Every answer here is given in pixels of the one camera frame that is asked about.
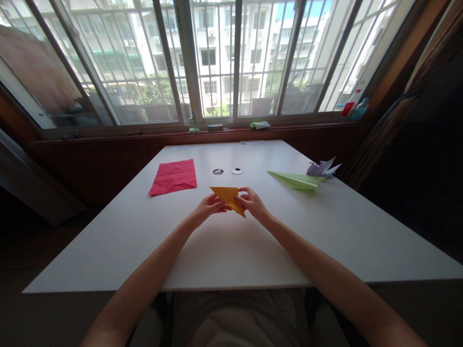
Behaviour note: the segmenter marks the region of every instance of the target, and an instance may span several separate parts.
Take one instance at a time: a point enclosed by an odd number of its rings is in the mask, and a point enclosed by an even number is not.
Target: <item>pink origami paper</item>
[[[161,195],[195,188],[196,173],[193,159],[160,164],[150,195]]]

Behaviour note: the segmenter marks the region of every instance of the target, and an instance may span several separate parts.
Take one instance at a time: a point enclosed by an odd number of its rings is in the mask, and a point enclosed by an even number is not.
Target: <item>purple origami crane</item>
[[[321,161],[320,165],[311,163],[309,168],[307,169],[306,175],[318,176],[318,177],[330,177],[342,165],[342,164],[339,164],[335,166],[334,168],[330,169],[329,167],[333,164],[334,159],[336,159],[336,157],[328,161]]]

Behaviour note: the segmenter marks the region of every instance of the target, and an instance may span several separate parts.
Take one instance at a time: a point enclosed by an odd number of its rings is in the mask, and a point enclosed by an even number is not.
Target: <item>small box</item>
[[[223,124],[213,124],[207,126],[208,131],[219,131],[223,130]]]

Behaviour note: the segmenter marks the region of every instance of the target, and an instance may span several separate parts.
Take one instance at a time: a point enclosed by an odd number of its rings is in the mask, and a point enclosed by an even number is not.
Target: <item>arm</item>
[[[85,335],[81,347],[125,346],[151,304],[191,233],[211,214],[231,210],[217,195],[198,207],[151,253],[114,294]]]
[[[372,346],[426,346],[355,274],[271,215],[250,188],[235,197],[277,239],[304,274]]]

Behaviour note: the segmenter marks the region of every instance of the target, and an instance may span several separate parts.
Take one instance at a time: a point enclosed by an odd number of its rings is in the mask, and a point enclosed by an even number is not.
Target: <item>white table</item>
[[[160,163],[191,158],[197,188],[148,196]],[[165,147],[24,292],[117,290],[214,186],[252,187],[270,212],[365,282],[463,278],[463,266],[337,178],[309,194],[267,173],[304,174],[309,162],[283,141]],[[234,167],[244,173],[231,174]],[[214,169],[224,174],[214,175]],[[246,214],[247,219],[216,214],[203,223],[163,289],[311,286],[271,234]]]

